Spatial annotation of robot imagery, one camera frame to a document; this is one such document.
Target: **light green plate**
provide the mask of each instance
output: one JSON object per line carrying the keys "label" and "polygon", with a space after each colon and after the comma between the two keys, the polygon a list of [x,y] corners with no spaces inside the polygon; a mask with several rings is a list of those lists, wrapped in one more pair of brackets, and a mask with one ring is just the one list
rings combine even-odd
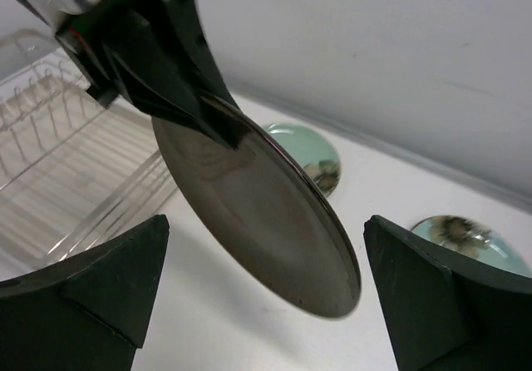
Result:
{"label": "light green plate", "polygon": [[328,140],[297,124],[274,123],[263,129],[305,170],[325,196],[334,191],[340,181],[340,156]]}

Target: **plate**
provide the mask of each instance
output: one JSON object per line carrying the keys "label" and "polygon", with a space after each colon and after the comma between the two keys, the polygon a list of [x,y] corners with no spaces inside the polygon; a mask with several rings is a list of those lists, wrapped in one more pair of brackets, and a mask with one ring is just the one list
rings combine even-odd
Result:
{"label": "plate", "polygon": [[200,99],[210,125],[236,147],[201,128],[152,121],[186,200],[214,238],[274,293],[315,315],[349,314],[360,296],[360,272],[333,209],[297,162],[238,108],[210,94]]}
{"label": "plate", "polygon": [[423,220],[411,230],[425,240],[510,273],[532,277],[527,264],[491,228],[454,215]]}
{"label": "plate", "polygon": [[303,168],[328,197],[340,181],[340,156],[315,130],[291,123],[273,123],[263,129]]}

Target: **clear plastic dish rack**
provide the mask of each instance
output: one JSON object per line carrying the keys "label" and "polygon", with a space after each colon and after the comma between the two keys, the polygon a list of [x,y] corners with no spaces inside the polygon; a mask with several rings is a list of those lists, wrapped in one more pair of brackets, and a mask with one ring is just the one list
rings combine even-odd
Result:
{"label": "clear plastic dish rack", "polygon": [[32,62],[39,40],[0,42],[0,60],[29,65],[0,82],[0,280],[119,235],[176,189],[150,119],[120,100],[104,110],[62,51]]}

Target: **dark plate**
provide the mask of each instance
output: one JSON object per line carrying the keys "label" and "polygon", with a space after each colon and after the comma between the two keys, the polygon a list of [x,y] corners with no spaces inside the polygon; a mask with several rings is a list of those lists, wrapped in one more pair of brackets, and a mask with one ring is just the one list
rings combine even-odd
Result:
{"label": "dark plate", "polygon": [[219,123],[237,126],[231,130],[237,150],[153,119],[160,152],[186,200],[218,242],[273,292],[316,315],[349,314],[360,296],[360,272],[333,209],[240,110],[211,96],[202,100]]}

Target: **white wall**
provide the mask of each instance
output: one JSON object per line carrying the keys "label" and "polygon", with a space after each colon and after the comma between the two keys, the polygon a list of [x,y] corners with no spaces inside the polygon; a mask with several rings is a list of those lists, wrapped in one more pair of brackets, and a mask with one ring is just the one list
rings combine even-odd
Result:
{"label": "white wall", "polygon": [[532,0],[199,9],[231,80],[532,198]]}

